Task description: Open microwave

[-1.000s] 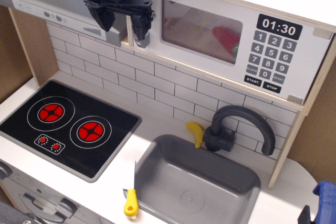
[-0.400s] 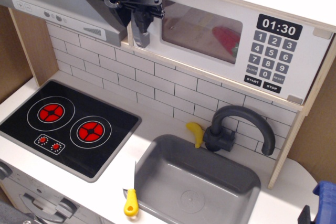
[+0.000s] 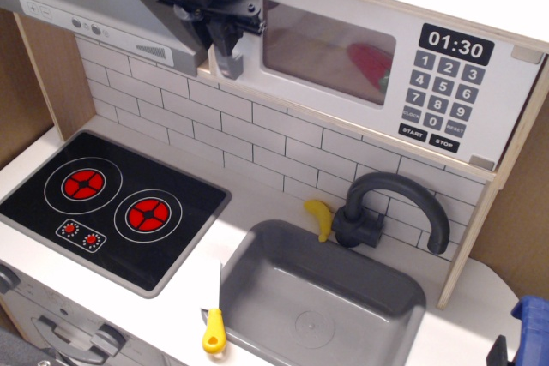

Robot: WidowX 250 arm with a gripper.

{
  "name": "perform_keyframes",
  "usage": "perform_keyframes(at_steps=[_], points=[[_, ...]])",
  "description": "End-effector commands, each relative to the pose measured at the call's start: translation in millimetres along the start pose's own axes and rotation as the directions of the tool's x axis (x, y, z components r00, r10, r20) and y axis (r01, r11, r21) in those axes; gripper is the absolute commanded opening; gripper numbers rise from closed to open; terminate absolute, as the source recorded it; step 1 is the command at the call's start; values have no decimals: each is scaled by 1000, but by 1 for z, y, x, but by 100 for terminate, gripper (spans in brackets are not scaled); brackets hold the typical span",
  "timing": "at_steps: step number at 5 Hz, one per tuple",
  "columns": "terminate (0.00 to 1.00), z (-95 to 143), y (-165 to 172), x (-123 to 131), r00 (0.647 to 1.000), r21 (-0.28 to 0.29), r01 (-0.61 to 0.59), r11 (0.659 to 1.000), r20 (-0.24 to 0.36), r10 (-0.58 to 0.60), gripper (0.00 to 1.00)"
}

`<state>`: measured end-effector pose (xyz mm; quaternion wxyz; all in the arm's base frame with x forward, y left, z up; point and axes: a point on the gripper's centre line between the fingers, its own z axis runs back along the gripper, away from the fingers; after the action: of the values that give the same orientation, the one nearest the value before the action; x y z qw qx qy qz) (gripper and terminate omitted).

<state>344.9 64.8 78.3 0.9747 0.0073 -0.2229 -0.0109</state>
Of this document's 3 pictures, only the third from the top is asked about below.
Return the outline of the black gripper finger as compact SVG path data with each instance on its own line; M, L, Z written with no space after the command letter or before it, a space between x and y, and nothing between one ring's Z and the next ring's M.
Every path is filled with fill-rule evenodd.
M204 13L200 9L192 9L189 11L179 5L175 5L172 9L175 16L181 21L183 27L196 41L199 41L202 47L207 51L211 47L213 41L208 32Z
M233 22L221 19L211 20L207 29L215 48L223 57L232 56L235 45L244 35L244 31Z

